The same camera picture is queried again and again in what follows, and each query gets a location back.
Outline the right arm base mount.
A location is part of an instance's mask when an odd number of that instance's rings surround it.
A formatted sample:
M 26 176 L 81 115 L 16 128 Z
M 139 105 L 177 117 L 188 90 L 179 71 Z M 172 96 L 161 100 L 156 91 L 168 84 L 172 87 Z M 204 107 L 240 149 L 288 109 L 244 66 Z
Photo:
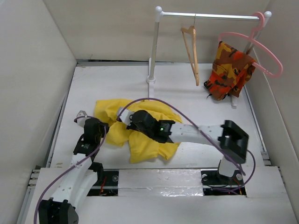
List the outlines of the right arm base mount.
M 246 195 L 243 176 L 239 170 L 233 177 L 220 175 L 216 169 L 201 170 L 201 183 L 204 196 Z

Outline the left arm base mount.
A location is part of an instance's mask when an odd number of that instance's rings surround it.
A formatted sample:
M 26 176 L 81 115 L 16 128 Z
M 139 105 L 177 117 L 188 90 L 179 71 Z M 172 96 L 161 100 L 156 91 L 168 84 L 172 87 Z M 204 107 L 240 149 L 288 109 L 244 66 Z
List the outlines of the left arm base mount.
M 88 196 L 118 196 L 119 170 L 104 170 L 101 181 L 95 183 Z

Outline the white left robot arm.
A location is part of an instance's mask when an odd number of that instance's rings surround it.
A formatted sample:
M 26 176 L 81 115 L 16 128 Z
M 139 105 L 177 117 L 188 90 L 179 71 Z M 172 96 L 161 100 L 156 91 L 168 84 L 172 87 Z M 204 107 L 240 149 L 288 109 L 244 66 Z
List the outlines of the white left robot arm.
M 40 195 L 35 212 L 37 224 L 77 224 L 78 208 L 91 187 L 104 180 L 103 166 L 94 159 L 109 131 L 108 123 L 91 116 L 79 116 L 84 132 L 77 141 L 67 170 L 55 178 Z

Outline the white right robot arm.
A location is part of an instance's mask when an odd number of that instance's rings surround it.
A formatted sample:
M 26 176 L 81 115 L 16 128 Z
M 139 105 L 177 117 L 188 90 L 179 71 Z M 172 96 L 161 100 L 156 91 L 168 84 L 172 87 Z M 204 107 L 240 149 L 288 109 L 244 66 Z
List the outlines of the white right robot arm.
M 218 166 L 222 176 L 232 177 L 237 166 L 246 162 L 249 135 L 231 120 L 225 120 L 222 125 L 195 127 L 173 120 L 157 120 L 145 110 L 125 110 L 120 120 L 127 129 L 143 133 L 159 143 L 190 142 L 214 146 L 223 154 Z

